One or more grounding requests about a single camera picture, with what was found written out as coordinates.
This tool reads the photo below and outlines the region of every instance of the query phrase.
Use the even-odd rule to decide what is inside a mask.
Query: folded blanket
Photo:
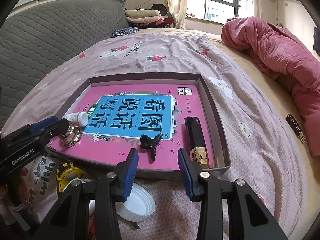
[[[230,47],[247,52],[258,68],[291,92],[310,152],[320,155],[320,62],[285,28],[257,17],[227,22],[221,33]]]
[[[150,17],[143,17],[143,18],[130,18],[130,17],[126,17],[126,18],[129,23],[153,23],[160,20],[162,16],[157,15],[157,16],[150,16]]]
[[[139,11],[125,10],[124,13],[125,13],[125,16],[130,18],[143,18],[143,17],[158,16],[160,14],[160,11],[140,9]]]

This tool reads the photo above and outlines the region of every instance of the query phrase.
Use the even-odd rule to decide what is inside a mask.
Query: strawberry print
[[[122,47],[118,47],[118,48],[111,49],[111,51],[122,51],[122,50],[125,50],[125,49],[127,49],[127,48],[128,48],[128,46],[123,45]]]
[[[165,58],[164,57],[161,57],[161,56],[153,56],[153,57],[147,57],[147,60],[151,60],[151,61],[159,61],[161,59]]]
[[[203,50],[203,51],[197,50],[196,53],[199,53],[199,54],[201,54],[201,55],[203,55],[203,56],[207,56],[208,51],[209,51],[209,49],[205,49],[205,50]]]

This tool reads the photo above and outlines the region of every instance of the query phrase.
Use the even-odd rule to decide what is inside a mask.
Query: black label
[[[303,131],[300,125],[298,124],[298,122],[296,121],[296,119],[292,116],[292,114],[288,114],[285,120],[288,122],[288,124],[290,125],[290,127],[292,128],[296,136],[303,143],[305,141],[305,136],[303,135]]]

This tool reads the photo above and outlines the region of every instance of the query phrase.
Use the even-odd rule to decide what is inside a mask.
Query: blue gripper pad
[[[40,121],[40,122],[35,123],[35,124],[32,126],[32,128],[30,129],[30,132],[31,132],[31,134],[36,134],[36,133],[38,133],[41,129],[43,129],[43,128],[51,125],[51,124],[54,124],[54,123],[57,122],[57,121],[58,121],[58,118],[57,118],[57,117],[51,116],[51,117],[49,117],[49,118],[47,118],[47,119],[44,119],[44,120],[42,120],[42,121]]]
[[[190,160],[185,148],[180,148],[178,151],[178,164],[187,196],[192,202],[201,201],[204,188],[198,180],[198,175],[202,172],[199,163]]]
[[[116,192],[113,194],[116,202],[124,202],[130,196],[138,162],[138,151],[132,148],[127,159],[117,164],[114,172],[118,175],[118,181],[115,185]]]

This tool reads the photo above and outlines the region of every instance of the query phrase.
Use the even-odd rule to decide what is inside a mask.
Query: beige bedspread
[[[278,83],[268,78],[265,74],[261,73],[258,68],[256,68],[250,57],[228,47],[221,40],[219,35],[204,33],[195,30],[159,28],[139,30],[136,34],[142,33],[163,33],[167,35],[192,35],[195,33],[206,34],[212,44],[228,54],[238,63],[238,65],[247,73],[247,75],[259,86],[259,88],[268,97],[268,99],[272,102],[272,104],[275,106],[275,108],[283,118],[285,118],[288,113],[291,113],[298,121],[298,123],[302,126],[302,119],[291,99],[290,94]],[[308,207],[300,226],[298,226],[289,237],[289,240],[301,240],[305,233],[309,230],[310,226],[312,225],[320,211],[320,156],[312,157],[309,153],[308,144],[305,143],[303,145],[296,138],[293,131],[292,136],[296,139],[303,162],[305,164],[308,178]]]

